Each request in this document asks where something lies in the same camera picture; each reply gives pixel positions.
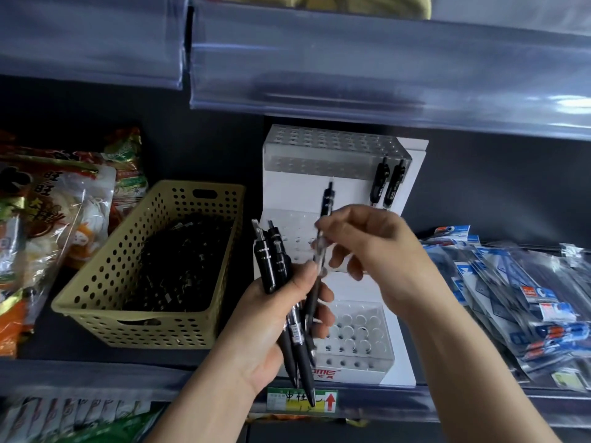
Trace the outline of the person's left forearm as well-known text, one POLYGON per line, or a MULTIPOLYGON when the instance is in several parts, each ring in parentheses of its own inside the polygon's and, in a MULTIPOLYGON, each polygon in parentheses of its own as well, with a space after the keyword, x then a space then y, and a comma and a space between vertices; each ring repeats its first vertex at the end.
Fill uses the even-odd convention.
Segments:
POLYGON ((257 390, 256 353, 211 351, 159 418, 145 443, 237 443, 257 390))

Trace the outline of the black pen with silver clip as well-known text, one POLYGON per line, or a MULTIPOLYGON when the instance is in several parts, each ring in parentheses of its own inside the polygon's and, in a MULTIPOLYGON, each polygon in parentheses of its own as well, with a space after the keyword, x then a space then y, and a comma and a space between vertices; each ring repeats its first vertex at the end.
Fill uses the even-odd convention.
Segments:
MULTIPOLYGON (((251 220, 255 231, 254 257, 261 274, 263 290, 267 295, 273 294, 278 288, 277 278, 274 273, 270 245, 267 242, 265 231, 261 228, 256 219, 251 220)), ((283 354, 284 368, 287 377, 294 388, 299 388, 299 375, 296 361, 292 353, 292 344, 290 340, 288 323, 285 321, 281 335, 277 340, 283 354)))

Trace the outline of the black pen with clear barrel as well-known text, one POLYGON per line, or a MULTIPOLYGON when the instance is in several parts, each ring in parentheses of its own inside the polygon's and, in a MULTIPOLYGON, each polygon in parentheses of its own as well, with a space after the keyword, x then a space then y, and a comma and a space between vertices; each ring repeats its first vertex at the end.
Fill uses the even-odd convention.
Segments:
MULTIPOLYGON (((335 199, 335 191, 333 189, 333 182, 329 182, 328 187, 324 190, 320 218, 328 216, 332 213, 333 204, 335 199)), ((327 244, 322 231, 317 230, 317 236, 315 240, 314 257, 313 261, 317 267, 317 277, 314 282, 312 289, 309 291, 306 302, 303 306, 303 324, 306 329, 306 333, 312 336, 313 319, 318 305, 318 297, 320 292, 321 274, 326 260, 326 249, 327 244)))

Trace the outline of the clear red-white snack bag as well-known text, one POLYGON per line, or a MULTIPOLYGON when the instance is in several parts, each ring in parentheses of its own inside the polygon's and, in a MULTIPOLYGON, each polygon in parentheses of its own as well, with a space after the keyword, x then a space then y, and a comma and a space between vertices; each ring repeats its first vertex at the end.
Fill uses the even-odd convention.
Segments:
POLYGON ((0 155, 0 305, 22 301, 26 327, 68 257, 85 263, 107 239, 116 170, 0 155))

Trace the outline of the orange snack bag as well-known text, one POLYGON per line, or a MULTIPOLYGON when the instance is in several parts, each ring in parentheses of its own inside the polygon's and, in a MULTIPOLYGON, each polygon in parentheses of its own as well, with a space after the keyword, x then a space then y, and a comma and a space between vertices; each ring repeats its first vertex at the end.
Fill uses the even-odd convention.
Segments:
POLYGON ((17 358, 19 346, 34 333, 39 305, 33 287, 0 297, 0 358, 17 358))

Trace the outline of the green shelf price label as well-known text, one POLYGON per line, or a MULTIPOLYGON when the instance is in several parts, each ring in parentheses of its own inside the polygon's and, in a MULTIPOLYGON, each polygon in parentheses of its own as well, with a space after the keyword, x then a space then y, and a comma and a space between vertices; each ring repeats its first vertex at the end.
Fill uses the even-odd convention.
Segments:
POLYGON ((267 410, 296 415, 334 415, 337 411, 339 393, 336 390, 315 390, 314 404, 308 400, 303 389, 269 387, 267 410))

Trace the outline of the white pen display stand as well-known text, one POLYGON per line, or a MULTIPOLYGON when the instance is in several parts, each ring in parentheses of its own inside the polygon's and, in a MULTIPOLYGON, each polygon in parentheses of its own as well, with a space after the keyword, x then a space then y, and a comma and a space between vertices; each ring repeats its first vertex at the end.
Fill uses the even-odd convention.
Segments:
MULTIPOLYGON (((295 263, 313 258, 315 222, 323 192, 335 191, 334 207, 370 204, 378 164, 406 172, 390 205, 401 215, 427 153, 424 139, 273 125, 262 150, 262 215, 282 235, 295 263)), ((346 271, 327 268, 323 282, 334 292, 329 303, 336 322, 325 339, 316 339, 316 382, 416 387, 403 333, 396 315, 385 306, 377 284, 365 275, 356 282, 346 271)))

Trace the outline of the black pen with white label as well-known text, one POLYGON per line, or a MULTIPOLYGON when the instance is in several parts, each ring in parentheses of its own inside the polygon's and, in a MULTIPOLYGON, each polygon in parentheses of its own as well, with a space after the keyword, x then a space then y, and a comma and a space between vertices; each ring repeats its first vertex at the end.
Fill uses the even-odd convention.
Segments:
MULTIPOLYGON (((277 227, 271 221, 268 222, 268 241, 271 248, 274 273, 277 278, 279 290, 293 276, 291 259, 285 251, 283 237, 277 227)), ((296 304, 286 316, 288 330, 292 344, 292 353, 297 365, 299 375, 299 388, 306 392, 308 400, 314 404, 315 385, 313 378, 313 368, 308 359, 308 353, 304 343, 300 322, 301 307, 296 304)))

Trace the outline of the yellow perforated plastic basket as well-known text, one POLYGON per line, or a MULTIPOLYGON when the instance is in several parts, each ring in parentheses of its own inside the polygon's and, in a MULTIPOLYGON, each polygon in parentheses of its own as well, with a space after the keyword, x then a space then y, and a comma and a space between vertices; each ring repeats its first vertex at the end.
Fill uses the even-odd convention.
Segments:
POLYGON ((93 259, 55 297, 54 312, 102 342, 122 349, 205 350, 216 340, 228 269, 242 229, 246 187, 162 180, 111 234, 93 259), (211 305, 198 313, 125 311, 137 287, 146 240, 194 213, 233 220, 211 305))

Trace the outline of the green-red snack bag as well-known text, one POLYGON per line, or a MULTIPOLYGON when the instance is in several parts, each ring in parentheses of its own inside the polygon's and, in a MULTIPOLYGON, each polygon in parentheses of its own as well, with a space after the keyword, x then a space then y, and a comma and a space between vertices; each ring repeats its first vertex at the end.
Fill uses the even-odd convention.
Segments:
POLYGON ((116 182, 109 213, 111 234, 141 202, 148 191, 148 179, 141 158, 142 136, 139 127, 117 129, 105 137, 102 156, 116 170, 116 182))

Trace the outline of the pile of blue stationery packets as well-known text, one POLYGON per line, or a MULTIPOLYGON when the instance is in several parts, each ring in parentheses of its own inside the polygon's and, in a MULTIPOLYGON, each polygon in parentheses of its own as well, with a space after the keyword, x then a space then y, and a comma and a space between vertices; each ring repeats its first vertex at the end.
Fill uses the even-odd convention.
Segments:
POLYGON ((520 383, 591 393, 591 250, 481 243, 469 225, 419 239, 520 383))

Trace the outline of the clear plastic shelf price rail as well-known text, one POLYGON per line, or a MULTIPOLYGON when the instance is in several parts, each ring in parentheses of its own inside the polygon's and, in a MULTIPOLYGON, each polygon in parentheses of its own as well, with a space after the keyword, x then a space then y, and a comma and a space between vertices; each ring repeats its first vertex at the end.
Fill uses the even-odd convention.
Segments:
POLYGON ((0 0, 0 75, 180 90, 188 0, 0 0))
POLYGON ((191 107, 591 142, 591 0, 192 0, 191 107))

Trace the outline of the person's left hand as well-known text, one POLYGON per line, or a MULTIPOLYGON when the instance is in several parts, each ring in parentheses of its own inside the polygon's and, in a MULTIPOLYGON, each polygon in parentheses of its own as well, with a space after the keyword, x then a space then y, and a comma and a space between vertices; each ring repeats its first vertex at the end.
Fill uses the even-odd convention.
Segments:
POLYGON ((273 312, 273 294, 267 295, 261 278, 256 278, 244 291, 206 358, 223 380, 237 381, 250 396, 259 394, 283 364, 277 340, 287 313, 273 312))

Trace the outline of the green snack packet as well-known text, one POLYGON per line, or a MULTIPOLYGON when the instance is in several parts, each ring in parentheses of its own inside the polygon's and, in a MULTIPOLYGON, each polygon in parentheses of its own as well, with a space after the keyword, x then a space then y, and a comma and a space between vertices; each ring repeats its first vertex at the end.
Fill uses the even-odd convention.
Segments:
POLYGON ((142 443, 166 408, 126 417, 59 437, 51 443, 142 443))

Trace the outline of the person's right hand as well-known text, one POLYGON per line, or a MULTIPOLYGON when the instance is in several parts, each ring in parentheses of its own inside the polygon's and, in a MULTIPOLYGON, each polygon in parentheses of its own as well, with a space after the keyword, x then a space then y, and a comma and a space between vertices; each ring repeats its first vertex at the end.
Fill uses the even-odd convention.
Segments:
POLYGON ((363 245, 334 245, 329 265, 351 259, 347 272, 356 281, 368 274, 379 286, 388 308, 401 318, 433 306, 447 293, 447 285, 404 219, 395 213, 369 207, 369 235, 363 245))

